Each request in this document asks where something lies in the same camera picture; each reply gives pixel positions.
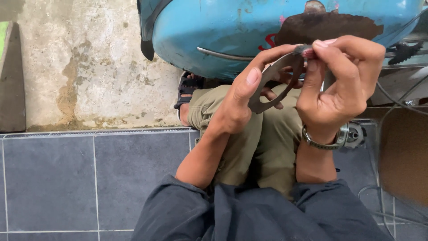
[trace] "sandal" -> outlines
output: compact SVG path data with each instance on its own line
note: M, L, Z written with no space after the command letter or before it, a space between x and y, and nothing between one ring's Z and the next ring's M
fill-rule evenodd
M177 118L180 120L180 106L187 104L192 99L191 96L182 97L182 94L193 94L195 90L202 89L204 85L203 78L187 78L190 75L189 72L184 71L180 77L180 83L178 84L178 100L174 105L174 109L177 110Z

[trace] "tile floor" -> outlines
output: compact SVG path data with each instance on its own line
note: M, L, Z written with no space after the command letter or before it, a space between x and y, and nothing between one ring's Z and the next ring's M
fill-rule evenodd
M356 195L376 184L370 161L375 126L367 130L364 147L334 153L339 177ZM148 194L175 172L197 137L189 128L0 136L0 241L129 240ZM384 199L387 213L428 222L387 193ZM380 210L376 190L364 191L361 200ZM374 218L387 232L382 218ZM425 227L391 219L386 225L398 241L428 240Z

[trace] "green object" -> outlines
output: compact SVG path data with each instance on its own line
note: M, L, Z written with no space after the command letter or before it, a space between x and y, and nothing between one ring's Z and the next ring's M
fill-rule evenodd
M4 42L6 40L7 26L9 22L0 22L0 60L3 54Z

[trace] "olive green pants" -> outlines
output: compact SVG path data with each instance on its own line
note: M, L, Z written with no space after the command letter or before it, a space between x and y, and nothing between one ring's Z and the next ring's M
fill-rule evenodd
M200 137L204 135L229 88L230 85L221 85L193 93L187 120L201 132ZM285 88L286 85L281 84L272 90L280 94ZM292 89L281 102L284 105L282 110L272 107L261 114L253 113L244 130L230 136L214 183L243 184L250 163L255 161L260 168L258 185L272 187L291 199L290 191L296 182L294 164L302 130L302 121L296 110L299 94L300 90Z

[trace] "stained concrete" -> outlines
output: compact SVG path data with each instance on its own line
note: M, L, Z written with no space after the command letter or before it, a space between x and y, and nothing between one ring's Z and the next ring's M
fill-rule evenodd
M1 0L21 28L28 131L180 125L181 70L140 51L136 0Z

